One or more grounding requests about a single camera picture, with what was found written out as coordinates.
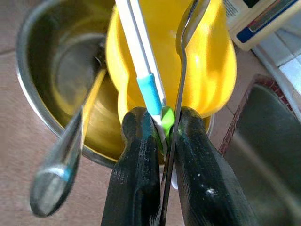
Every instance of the white tile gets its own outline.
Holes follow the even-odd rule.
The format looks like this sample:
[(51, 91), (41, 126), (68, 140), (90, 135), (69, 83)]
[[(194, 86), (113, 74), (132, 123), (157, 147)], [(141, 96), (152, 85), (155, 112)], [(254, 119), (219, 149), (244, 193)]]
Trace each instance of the white tile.
[(298, 37), (282, 29), (276, 31), (276, 34), (282, 40), (282, 42), (284, 42), (284, 44), (294, 56), (297, 56), (301, 53), (301, 37)]
[(279, 69), (292, 83), (294, 89), (301, 93), (301, 63), (297, 59), (293, 59)]
[(301, 64), (301, 54), (299, 56), (296, 57), (296, 59), (299, 61), (299, 63)]
[(267, 38), (262, 40), (259, 45), (271, 57), (277, 67), (293, 59), (290, 50), (275, 33), (270, 34)]
[(294, 89), (294, 91), (293, 91), (293, 97), (294, 97), (294, 99), (295, 99), (295, 101), (296, 101), (299, 109), (301, 110), (301, 93), (298, 93), (298, 91), (296, 91)]
[(299, 28), (301, 30), (301, 12), (294, 15), (288, 22), (286, 22), (287, 25), (293, 26), (295, 28)]

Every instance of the blue silicone tip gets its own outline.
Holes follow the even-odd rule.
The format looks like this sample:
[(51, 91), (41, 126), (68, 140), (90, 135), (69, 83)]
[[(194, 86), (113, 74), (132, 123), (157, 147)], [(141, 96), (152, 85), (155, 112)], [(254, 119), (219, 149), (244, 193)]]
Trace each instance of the blue silicone tip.
[(155, 83), (155, 76), (153, 73), (144, 78), (137, 78), (140, 91), (142, 93), (147, 111), (151, 115), (161, 114), (162, 104), (159, 93)]
[(69, 167), (67, 167), (64, 171), (64, 174), (63, 174), (63, 180), (64, 181), (68, 181), (69, 180), (69, 177), (71, 175), (71, 169)]

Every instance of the sink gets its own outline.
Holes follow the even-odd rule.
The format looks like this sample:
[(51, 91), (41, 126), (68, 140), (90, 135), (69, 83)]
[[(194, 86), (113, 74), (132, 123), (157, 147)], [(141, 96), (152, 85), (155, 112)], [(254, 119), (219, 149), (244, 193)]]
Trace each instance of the sink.
[(261, 226), (301, 226), (301, 125), (283, 100), (275, 82), (254, 82), (220, 150)]

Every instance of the beige tile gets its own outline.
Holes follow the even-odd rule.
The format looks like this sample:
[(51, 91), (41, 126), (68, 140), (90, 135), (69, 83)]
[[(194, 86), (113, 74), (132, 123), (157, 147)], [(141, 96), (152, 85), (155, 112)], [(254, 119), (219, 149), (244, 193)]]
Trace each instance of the beige tile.
[(175, 190), (172, 187), (170, 189), (169, 200), (168, 200), (166, 225), (167, 226), (169, 226), (169, 225), (183, 226), (184, 225), (179, 193), (178, 193), (178, 190)]
[(64, 208), (72, 225), (100, 225), (111, 169), (82, 158)]
[(1, 211), (30, 211), (29, 182), (9, 179), (0, 183)]
[(227, 103), (229, 109), (235, 113), (240, 103), (241, 98), (253, 77), (257, 74), (269, 76), (269, 72), (253, 54), (253, 52), (242, 51), (238, 47), (235, 47), (236, 58), (237, 58), (237, 78), (235, 87)]
[(57, 138), (29, 106), (16, 77), (14, 58), (14, 54), (0, 57), (0, 179), (30, 181)]
[(37, 218), (27, 211), (5, 211), (0, 217), (0, 225), (5, 226), (66, 226), (66, 219), (55, 216)]
[(15, 48), (17, 32), (28, 11), (41, 0), (2, 0), (0, 53)]
[(214, 126), (210, 136), (210, 141), (216, 149), (220, 148), (232, 120), (233, 114), (226, 106), (215, 114)]

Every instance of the yellow bowl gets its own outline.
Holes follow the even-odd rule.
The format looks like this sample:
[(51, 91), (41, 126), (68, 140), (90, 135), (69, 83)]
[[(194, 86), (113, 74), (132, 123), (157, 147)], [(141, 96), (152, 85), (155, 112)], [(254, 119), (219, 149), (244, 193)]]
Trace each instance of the yellow bowl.
[[(180, 19), (190, 0), (173, 3), (140, 0), (144, 20), (158, 64), (167, 105), (174, 107), (181, 74), (175, 37)], [(188, 46), (183, 106), (207, 117), (228, 101), (236, 80), (236, 57), (229, 37), (221, 0), (212, 0)], [(116, 8), (113, 9), (106, 42), (106, 60), (111, 79), (119, 92), (118, 114), (145, 106), (136, 72)]]

